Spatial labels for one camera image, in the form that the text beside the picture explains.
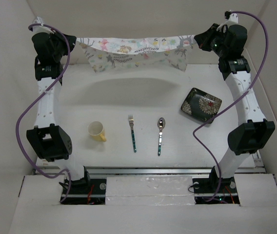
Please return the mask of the floral patterned placemat cloth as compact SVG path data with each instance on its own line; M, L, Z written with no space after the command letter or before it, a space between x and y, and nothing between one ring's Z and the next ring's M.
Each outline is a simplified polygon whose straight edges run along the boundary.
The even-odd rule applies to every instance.
M78 38L94 72L166 65L185 71L196 44L193 35L119 39Z

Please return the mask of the black floral square plate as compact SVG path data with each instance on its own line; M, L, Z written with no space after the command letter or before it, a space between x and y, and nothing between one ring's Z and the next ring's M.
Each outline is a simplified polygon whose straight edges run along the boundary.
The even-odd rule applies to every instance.
M218 114L222 100L198 88L192 88L180 110L194 119L205 123Z

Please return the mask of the yellow mug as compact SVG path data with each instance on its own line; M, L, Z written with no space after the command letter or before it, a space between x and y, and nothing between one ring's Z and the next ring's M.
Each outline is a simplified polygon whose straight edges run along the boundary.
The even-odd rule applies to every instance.
M99 121L91 122L87 127L88 134L95 141L106 142L104 126Z

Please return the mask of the fork with green handle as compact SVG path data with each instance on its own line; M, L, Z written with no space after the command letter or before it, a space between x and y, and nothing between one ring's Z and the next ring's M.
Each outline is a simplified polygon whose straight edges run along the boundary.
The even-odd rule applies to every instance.
M133 118L132 115L128 116L128 121L129 121L129 126L130 126L130 129L131 129L133 151L134 151L134 153L136 153L137 148L136 148L136 140L135 140L135 133L134 133L134 118Z

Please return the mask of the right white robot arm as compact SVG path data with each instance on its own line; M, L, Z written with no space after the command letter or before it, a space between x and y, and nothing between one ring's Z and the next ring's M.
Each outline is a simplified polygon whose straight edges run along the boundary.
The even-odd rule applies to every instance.
M265 146L275 124L267 120L258 105L250 66L242 55L247 29L238 24L213 24L194 39L201 50L218 55L218 67L231 91L238 117L238 127L229 133L228 149L221 161L212 168L208 178L193 180L196 194L212 194L231 184L244 160Z

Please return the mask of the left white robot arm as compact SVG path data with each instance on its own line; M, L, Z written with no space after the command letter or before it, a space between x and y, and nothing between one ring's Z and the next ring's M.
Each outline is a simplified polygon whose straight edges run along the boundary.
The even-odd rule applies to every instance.
M58 121L63 74L60 61L73 50L75 41L76 37L57 32L39 32L32 36L37 53L35 78L42 98L38 101L34 127L26 132L26 137L38 158L69 170L71 179L66 179L62 187L70 188L73 194L83 194L91 190L91 179L85 167L71 155L72 141Z

